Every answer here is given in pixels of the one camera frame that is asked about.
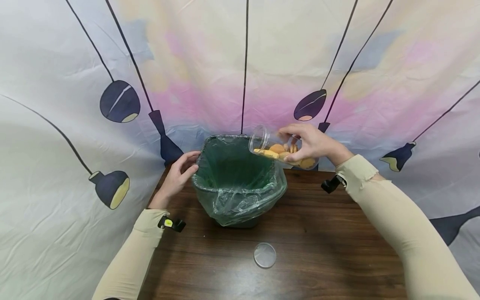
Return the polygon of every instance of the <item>hand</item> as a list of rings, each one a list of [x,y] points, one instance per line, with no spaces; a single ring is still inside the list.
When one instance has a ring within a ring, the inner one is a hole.
[[[343,144],[310,124],[291,124],[278,132],[287,138],[293,136],[294,141],[295,138],[301,138],[301,149],[285,157],[286,162],[326,156],[335,166],[338,166],[353,157]]]
[[[191,151],[180,156],[170,168],[162,187],[155,194],[148,208],[167,208],[171,198],[183,189],[187,180],[198,170],[198,165],[195,162],[199,154],[200,151]]]

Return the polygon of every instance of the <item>beige arm sleeve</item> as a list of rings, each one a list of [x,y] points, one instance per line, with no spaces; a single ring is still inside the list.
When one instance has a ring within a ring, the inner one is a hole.
[[[356,155],[336,169],[347,193],[395,249],[410,299],[480,299],[425,214],[378,170]]]
[[[108,266],[96,287],[93,300],[138,298],[144,283],[153,252],[162,237],[158,228],[166,210],[145,209],[138,217],[133,230]]]

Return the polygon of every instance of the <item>green trash bag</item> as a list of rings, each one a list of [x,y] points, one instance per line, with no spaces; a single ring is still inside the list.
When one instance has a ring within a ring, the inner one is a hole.
[[[252,154],[248,143],[243,135],[212,135],[197,160],[192,183],[198,200],[222,226],[264,214],[287,190],[282,166]]]

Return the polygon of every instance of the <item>left hand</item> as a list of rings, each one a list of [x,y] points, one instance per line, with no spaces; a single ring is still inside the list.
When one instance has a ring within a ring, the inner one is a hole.
[[[166,209],[171,198],[179,193],[188,179],[198,170],[195,164],[200,151],[187,152],[172,165],[162,187],[148,206],[150,209]]]

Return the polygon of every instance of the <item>brown table surface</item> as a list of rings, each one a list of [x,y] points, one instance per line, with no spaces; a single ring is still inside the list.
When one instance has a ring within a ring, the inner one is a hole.
[[[285,174],[287,192],[250,229],[214,225],[189,183],[169,208],[187,226],[165,230],[140,299],[405,299],[394,250],[343,188],[320,187],[332,173]],[[270,269],[253,260],[259,242],[275,248]]]

